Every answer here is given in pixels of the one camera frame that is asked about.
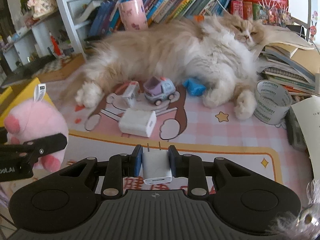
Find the yellow cardboard box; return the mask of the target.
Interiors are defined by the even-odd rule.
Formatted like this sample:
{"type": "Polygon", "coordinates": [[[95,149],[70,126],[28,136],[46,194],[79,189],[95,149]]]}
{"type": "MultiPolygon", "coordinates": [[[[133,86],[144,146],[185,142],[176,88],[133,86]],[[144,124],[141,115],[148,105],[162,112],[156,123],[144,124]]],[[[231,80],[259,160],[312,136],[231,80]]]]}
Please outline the yellow cardboard box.
{"type": "Polygon", "coordinates": [[[1,94],[1,127],[10,110],[25,100],[34,99],[34,95],[43,94],[42,100],[54,106],[46,92],[46,84],[40,83],[36,77],[31,81],[25,81],[17,85],[7,87],[1,94]]]}

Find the wooden chessboard box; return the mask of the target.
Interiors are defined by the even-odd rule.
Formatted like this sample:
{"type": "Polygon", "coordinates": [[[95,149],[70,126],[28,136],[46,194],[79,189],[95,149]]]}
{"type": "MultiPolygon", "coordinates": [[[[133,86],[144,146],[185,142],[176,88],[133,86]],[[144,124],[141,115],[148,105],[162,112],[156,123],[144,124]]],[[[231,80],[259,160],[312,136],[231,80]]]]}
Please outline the wooden chessboard box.
{"type": "Polygon", "coordinates": [[[43,68],[32,75],[32,78],[38,78],[41,83],[61,81],[69,77],[81,65],[85,59],[82,54],[76,54],[68,59],[57,59],[47,63],[43,68]]]}

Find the purple toy car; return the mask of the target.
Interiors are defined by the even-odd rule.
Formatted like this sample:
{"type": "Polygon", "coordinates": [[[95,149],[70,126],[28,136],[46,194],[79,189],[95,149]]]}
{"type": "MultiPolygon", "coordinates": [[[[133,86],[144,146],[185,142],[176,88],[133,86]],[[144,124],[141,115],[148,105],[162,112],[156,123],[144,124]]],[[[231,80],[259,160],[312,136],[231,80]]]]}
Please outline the purple toy car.
{"type": "Polygon", "coordinates": [[[176,87],[170,79],[153,76],[143,84],[144,95],[149,103],[159,106],[165,100],[172,100],[176,87]]]}

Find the large white charger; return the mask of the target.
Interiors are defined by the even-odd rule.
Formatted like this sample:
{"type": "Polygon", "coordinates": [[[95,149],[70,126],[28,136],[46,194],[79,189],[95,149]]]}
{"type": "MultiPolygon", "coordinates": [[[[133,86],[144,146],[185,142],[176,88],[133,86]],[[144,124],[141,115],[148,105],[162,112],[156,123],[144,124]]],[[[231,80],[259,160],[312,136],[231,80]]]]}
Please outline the large white charger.
{"type": "Polygon", "coordinates": [[[122,133],[149,138],[156,122],[155,111],[128,109],[121,117],[118,125],[122,133]]]}

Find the small white charger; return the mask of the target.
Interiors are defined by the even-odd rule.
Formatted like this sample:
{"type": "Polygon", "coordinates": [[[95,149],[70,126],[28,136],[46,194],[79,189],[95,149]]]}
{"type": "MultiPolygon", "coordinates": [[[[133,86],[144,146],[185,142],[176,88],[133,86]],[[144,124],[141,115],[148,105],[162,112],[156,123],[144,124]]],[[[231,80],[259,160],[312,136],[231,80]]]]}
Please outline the small white charger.
{"type": "Polygon", "coordinates": [[[147,148],[142,154],[142,169],[146,185],[172,182],[168,150],[147,148]]]}

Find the white bookshelf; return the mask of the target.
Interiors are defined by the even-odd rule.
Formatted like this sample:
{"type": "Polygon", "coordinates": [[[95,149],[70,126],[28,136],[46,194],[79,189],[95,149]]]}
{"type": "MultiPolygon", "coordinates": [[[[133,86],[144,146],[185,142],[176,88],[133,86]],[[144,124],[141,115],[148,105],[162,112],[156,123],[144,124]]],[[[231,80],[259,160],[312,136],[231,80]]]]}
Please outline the white bookshelf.
{"type": "Polygon", "coordinates": [[[313,38],[316,0],[1,0],[1,52],[12,70],[35,57],[85,55],[90,40],[120,30],[223,15],[285,27],[313,38]]]}

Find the white paper sheets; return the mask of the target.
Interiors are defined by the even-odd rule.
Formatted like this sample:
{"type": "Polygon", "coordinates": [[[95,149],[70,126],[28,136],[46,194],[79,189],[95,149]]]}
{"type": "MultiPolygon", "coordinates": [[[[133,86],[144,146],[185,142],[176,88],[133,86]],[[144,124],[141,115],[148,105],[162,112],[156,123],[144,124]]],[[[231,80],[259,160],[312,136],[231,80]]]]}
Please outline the white paper sheets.
{"type": "Polygon", "coordinates": [[[312,96],[291,106],[297,118],[311,159],[313,176],[320,178],[320,104],[312,96]]]}

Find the red tassel ornament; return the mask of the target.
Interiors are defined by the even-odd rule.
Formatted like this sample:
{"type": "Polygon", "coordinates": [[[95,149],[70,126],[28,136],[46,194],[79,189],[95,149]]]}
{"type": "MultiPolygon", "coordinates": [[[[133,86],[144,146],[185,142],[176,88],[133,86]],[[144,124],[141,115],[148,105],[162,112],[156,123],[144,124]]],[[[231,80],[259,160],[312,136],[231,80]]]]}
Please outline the red tassel ornament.
{"type": "Polygon", "coordinates": [[[62,52],[61,52],[61,50],[60,50],[60,48],[59,48],[59,45],[58,45],[56,39],[54,38],[54,36],[52,35],[51,32],[49,33],[49,35],[50,35],[50,39],[51,39],[51,42],[52,42],[52,45],[53,45],[53,51],[54,51],[54,53],[55,53],[58,57],[62,56],[62,52]]]}

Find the pink cartoon cup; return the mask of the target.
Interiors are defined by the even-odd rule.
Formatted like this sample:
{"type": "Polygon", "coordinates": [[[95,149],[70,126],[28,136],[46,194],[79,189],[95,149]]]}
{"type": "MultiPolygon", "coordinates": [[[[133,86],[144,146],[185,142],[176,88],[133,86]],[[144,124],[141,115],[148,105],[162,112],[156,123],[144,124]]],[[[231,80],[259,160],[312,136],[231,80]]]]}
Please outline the pink cartoon cup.
{"type": "Polygon", "coordinates": [[[143,0],[130,0],[119,5],[120,18],[126,31],[148,29],[143,0]]]}

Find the blue plastic bag roll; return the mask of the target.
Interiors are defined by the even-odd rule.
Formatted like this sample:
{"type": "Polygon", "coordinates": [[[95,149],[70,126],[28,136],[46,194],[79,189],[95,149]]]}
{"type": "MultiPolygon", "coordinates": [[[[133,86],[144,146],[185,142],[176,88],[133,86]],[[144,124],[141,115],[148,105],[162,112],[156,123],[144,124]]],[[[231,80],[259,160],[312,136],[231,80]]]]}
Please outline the blue plastic bag roll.
{"type": "Polygon", "coordinates": [[[188,78],[182,85],[191,96],[202,96],[206,90],[206,87],[195,78],[188,78]]]}

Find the black electronic keyboard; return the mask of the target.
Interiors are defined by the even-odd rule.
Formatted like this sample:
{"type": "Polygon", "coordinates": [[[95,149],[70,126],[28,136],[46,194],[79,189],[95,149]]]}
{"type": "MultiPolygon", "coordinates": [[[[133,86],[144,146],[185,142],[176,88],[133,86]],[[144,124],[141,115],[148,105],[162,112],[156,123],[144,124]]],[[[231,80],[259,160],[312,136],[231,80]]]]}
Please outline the black electronic keyboard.
{"type": "Polygon", "coordinates": [[[30,80],[38,70],[41,70],[46,64],[54,61],[55,59],[55,56],[47,55],[17,68],[1,83],[1,89],[30,80]]]}

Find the clear tape roll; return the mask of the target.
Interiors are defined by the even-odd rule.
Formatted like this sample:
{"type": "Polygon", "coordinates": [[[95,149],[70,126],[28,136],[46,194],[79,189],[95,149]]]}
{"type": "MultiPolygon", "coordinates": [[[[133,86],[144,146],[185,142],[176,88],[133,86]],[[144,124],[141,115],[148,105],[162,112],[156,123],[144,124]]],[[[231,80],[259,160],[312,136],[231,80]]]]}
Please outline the clear tape roll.
{"type": "Polygon", "coordinates": [[[282,86],[273,81],[260,80],[254,91],[257,107],[254,115],[268,125],[278,125],[292,105],[292,97],[282,86]]]}

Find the small white red box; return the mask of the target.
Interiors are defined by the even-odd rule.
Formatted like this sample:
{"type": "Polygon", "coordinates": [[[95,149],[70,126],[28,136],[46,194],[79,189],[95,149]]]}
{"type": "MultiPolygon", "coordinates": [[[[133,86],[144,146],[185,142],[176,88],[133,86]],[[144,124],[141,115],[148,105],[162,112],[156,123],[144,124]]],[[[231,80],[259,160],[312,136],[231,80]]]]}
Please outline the small white red box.
{"type": "Polygon", "coordinates": [[[121,97],[123,101],[126,103],[127,107],[130,108],[135,105],[138,96],[139,83],[137,81],[130,81],[121,97]]]}

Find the fluffy orange white cat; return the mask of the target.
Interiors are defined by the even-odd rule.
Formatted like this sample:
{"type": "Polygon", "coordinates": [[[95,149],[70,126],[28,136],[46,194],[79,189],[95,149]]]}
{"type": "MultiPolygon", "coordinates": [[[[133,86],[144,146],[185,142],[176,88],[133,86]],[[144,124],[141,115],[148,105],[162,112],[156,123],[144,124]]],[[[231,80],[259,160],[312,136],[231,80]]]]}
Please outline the fluffy orange white cat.
{"type": "Polygon", "coordinates": [[[83,71],[60,96],[92,108],[125,81],[157,76],[178,85],[193,77],[207,88],[206,107],[234,101],[235,116],[246,120],[257,107],[253,47],[264,37],[261,21],[228,13],[202,21],[174,20],[142,31],[119,31],[94,44],[83,71]]]}

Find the stack of books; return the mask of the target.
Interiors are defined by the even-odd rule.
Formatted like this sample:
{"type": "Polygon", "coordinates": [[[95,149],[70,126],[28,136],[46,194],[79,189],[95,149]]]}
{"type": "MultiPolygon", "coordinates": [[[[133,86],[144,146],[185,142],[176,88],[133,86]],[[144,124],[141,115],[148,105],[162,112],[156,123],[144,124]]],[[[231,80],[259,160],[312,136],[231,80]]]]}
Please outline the stack of books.
{"type": "Polygon", "coordinates": [[[286,28],[266,25],[264,30],[253,47],[259,72],[300,93],[319,95],[319,46],[286,28]]]}

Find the pink plush paw toy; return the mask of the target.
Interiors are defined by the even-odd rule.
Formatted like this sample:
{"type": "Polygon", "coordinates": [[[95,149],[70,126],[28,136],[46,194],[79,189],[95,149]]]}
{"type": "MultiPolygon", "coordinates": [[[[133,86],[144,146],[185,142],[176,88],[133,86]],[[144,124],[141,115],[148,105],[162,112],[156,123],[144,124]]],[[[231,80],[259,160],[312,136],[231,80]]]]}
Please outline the pink plush paw toy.
{"type": "Polygon", "coordinates": [[[13,107],[4,118],[10,144],[23,144],[42,137],[63,134],[68,137],[68,127],[62,114],[44,100],[46,84],[34,88],[33,97],[13,107]]]}

